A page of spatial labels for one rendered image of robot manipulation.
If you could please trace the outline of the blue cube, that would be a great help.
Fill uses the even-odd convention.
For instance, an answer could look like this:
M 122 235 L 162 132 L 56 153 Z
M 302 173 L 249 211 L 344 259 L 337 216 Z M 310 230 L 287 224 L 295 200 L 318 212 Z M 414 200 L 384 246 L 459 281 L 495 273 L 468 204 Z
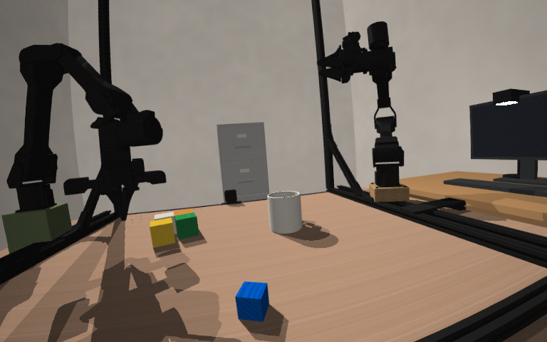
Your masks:
M 269 307 L 267 283 L 245 281 L 235 298 L 238 319 L 264 322 Z

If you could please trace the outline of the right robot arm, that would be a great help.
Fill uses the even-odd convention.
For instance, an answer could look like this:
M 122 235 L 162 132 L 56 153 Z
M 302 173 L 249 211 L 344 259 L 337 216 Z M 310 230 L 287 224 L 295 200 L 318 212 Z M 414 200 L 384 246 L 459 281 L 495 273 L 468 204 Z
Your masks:
M 83 88 L 94 113 L 120 119 L 98 117 L 91 124 L 91 128 L 98 129 L 100 149 L 156 145 L 162 140 L 163 130 L 155 112 L 139 112 L 130 95 L 107 82 L 78 50 L 62 43 L 32 45 L 21 50 L 19 61 L 28 85 L 24 145 L 15 154 L 7 178 L 9 189 L 17 191 L 20 209 L 16 212 L 57 205 L 50 184 L 56 183 L 58 156 L 48 142 L 53 89 L 63 74 L 69 73 Z M 129 154 L 122 154 L 122 159 L 111 160 L 110 155 L 104 156 L 101 175 L 109 187 L 131 185 L 136 176 L 145 175 L 142 158 L 131 161 Z M 36 180 L 42 182 L 22 184 Z

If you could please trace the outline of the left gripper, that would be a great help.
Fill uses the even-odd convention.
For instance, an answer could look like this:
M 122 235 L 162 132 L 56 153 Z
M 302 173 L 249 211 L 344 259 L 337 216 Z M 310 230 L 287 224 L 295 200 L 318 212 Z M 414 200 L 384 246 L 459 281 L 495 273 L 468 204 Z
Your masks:
M 367 74 L 368 71 L 372 70 L 373 60 L 371 51 L 363 49 L 363 52 L 354 53 L 353 42 L 350 40 L 343 41 L 342 48 L 341 50 L 341 45 L 339 45 L 335 53 L 317 61 L 318 66 L 330 67 L 319 71 L 319 75 L 347 83 L 350 80 L 350 76 L 353 76 L 354 73 L 363 72 L 363 74 Z

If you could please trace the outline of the grey cup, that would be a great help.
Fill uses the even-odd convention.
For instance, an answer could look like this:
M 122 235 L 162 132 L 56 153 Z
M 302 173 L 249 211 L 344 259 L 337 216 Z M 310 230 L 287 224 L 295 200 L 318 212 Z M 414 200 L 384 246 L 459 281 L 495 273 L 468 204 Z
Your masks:
M 269 194 L 267 199 L 269 208 L 269 225 L 272 232 L 289 234 L 297 232 L 302 228 L 300 192 L 274 192 Z

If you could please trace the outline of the yellow cube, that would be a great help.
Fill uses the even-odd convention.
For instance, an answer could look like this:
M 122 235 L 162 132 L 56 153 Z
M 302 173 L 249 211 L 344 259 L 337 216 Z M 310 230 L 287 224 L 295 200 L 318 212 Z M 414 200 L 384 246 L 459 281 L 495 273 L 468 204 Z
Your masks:
M 175 243 L 172 218 L 151 221 L 150 234 L 153 248 Z

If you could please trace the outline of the orange cube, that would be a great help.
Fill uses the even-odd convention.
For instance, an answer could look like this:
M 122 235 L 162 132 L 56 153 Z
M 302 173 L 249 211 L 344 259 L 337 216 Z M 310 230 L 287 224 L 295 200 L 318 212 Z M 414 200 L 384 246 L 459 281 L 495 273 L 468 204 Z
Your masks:
M 192 209 L 185 209 L 185 210 L 180 210 L 180 211 L 176 211 L 174 212 L 174 215 L 180 215 L 180 214 L 187 214 L 187 213 L 192 213 Z

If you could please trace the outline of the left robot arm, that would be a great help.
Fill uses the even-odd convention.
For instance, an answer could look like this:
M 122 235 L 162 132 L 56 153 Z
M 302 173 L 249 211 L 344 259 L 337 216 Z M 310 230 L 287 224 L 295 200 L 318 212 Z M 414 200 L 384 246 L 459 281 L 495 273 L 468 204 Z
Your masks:
M 404 166 L 404 150 L 402 146 L 399 147 L 397 137 L 391 137 L 397 127 L 397 118 L 389 98 L 389 81 L 392 79 L 392 72 L 396 69 L 395 52 L 393 52 L 392 46 L 388 47 L 389 37 L 386 22 L 375 22 L 368 26 L 367 31 L 369 49 L 373 60 L 372 70 L 369 74 L 372 75 L 373 82 L 377 84 L 379 100 L 377 100 L 377 111 L 374 115 L 375 129 L 377 128 L 377 133 L 380 134 L 380 138 L 375 139 L 375 148 L 373 148 L 373 167 L 376 167 L 375 184 L 378 187 L 401 187 L 399 166 Z M 343 38 L 343 41 L 347 40 L 353 42 L 354 53 L 363 52 L 363 49 L 365 49 L 359 45 L 359 32 L 348 32 L 348 35 Z M 375 118 L 379 108 L 389 107 L 395 116 Z M 376 162 L 399 163 L 392 165 L 375 164 Z

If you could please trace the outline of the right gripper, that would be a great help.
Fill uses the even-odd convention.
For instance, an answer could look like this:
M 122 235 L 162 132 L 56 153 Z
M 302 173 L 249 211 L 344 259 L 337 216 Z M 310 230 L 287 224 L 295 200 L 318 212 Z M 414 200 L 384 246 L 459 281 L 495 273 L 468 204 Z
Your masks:
M 114 147 L 100 149 L 101 164 L 104 155 L 110 155 L 111 160 L 122 159 L 122 154 L 130 154 L 129 147 Z M 117 191 L 114 187 L 109 187 L 105 180 L 89 180 L 89 177 L 79 177 L 68 179 L 63 183 L 65 195 L 75 195 L 85 193 L 87 189 L 99 188 L 100 195 L 107 195 L 115 206 L 122 221 L 127 219 L 127 212 L 133 193 L 139 190 L 138 184 L 149 182 L 152 185 L 166 183 L 166 175 L 161 170 L 147 171 L 144 176 L 135 177 L 135 183 L 132 185 L 123 185 L 123 210 L 120 206 Z

